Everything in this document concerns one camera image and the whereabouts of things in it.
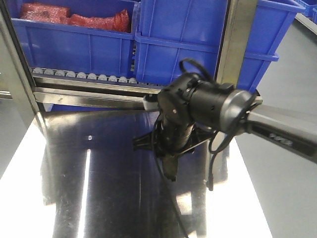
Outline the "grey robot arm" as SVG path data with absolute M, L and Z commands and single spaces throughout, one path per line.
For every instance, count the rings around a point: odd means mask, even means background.
M 257 135 L 312 162 L 317 160 L 317 119 L 259 105 L 255 95 L 231 84 L 185 73 L 158 93 L 159 116 L 152 132 L 133 140 L 134 149 L 178 157 L 215 136 L 225 143 L 241 133 Z

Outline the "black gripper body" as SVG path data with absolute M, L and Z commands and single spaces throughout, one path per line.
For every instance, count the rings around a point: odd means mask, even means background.
M 195 126 L 190 98 L 204 83 L 198 73 L 184 73 L 158 93 L 159 116 L 151 132 L 133 139 L 133 150 L 149 150 L 163 159 L 190 153 L 215 136 L 212 130 Z

